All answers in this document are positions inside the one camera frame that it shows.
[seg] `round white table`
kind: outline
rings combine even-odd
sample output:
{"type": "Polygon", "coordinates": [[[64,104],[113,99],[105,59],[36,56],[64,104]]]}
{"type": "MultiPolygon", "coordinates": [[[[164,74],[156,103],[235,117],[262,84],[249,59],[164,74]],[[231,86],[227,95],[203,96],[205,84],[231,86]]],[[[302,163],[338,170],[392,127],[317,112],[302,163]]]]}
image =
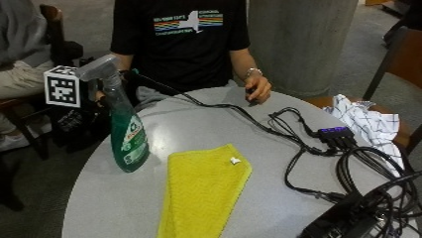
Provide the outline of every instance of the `round white table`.
{"type": "MultiPolygon", "coordinates": [[[[189,93],[206,104],[241,106],[257,121],[266,124],[267,114],[294,107],[313,128],[343,126],[342,122],[302,100],[273,92],[262,105],[249,106],[243,88],[219,87],[189,93]]],[[[181,95],[140,112],[150,145],[144,166],[126,174],[113,161],[109,137],[92,154],[74,183],[64,221],[64,238],[153,238],[157,236],[166,182],[166,160],[172,153],[211,149],[230,143],[249,160],[253,172],[230,213],[225,238],[297,237],[310,222],[333,206],[285,185],[287,163],[298,152],[295,144],[262,132],[230,109],[203,108],[181,95]]],[[[325,149],[310,138],[297,117],[287,121],[303,141],[325,149]]],[[[343,189],[335,178],[338,158],[306,153],[290,175],[299,187],[321,191],[343,189]]],[[[362,193],[385,179],[365,165],[351,162],[351,175],[362,193]]],[[[403,237],[418,237],[404,231],[403,237]]]]}

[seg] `hand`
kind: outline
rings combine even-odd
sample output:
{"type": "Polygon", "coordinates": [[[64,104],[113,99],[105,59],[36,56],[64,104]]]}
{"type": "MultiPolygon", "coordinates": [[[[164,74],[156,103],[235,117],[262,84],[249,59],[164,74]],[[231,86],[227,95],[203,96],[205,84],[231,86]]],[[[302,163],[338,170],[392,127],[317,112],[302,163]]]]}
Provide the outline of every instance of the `hand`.
{"type": "Polygon", "coordinates": [[[271,84],[261,73],[251,74],[245,80],[245,89],[253,90],[251,94],[246,93],[247,101],[255,100],[258,104],[262,104],[270,97],[271,84]]]}

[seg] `person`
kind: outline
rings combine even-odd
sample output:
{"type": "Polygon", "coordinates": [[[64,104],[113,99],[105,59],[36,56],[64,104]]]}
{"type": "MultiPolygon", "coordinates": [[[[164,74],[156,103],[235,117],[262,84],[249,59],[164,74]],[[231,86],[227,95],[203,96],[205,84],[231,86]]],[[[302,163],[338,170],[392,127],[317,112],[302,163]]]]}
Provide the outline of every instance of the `person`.
{"type": "MultiPolygon", "coordinates": [[[[234,72],[246,100],[263,103],[271,84],[247,47],[245,0],[114,0],[110,52],[118,69],[137,68],[181,92],[226,86],[234,72]]],[[[128,83],[128,97],[136,93],[141,103],[177,94],[148,79],[128,83]]]]}
{"type": "Polygon", "coordinates": [[[410,6],[406,13],[400,17],[399,21],[390,28],[390,30],[385,33],[382,39],[385,41],[385,45],[387,48],[391,45],[395,32],[400,27],[407,27],[410,29],[422,31],[422,1],[420,0],[412,0],[410,2],[410,6]]]}
{"type": "MultiPolygon", "coordinates": [[[[44,91],[44,71],[53,67],[46,45],[46,20],[30,0],[0,1],[0,99],[44,91]]],[[[49,131],[40,121],[42,132],[49,131]]],[[[20,130],[0,114],[0,152],[28,146],[20,130]]]]}

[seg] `spray bottle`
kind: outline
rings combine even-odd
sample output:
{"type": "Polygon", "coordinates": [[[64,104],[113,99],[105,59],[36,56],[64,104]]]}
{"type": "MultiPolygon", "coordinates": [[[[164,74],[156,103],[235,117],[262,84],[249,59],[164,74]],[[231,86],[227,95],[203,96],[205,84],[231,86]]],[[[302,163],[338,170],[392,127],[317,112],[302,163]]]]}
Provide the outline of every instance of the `spray bottle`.
{"type": "Polygon", "coordinates": [[[101,78],[105,100],[110,107],[110,146],[117,166],[134,172],[149,156],[149,146],[140,117],[121,87],[117,57],[106,55],[80,67],[74,74],[82,81],[101,78]]]}

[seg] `yellow cloth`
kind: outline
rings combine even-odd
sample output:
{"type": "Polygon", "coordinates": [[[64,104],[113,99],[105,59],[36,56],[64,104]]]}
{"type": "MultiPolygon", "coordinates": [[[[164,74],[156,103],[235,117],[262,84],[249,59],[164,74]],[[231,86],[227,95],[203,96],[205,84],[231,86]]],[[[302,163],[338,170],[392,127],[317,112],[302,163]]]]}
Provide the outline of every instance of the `yellow cloth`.
{"type": "Polygon", "coordinates": [[[230,144],[172,154],[157,237],[218,237],[250,173],[249,161],[230,144]]]}

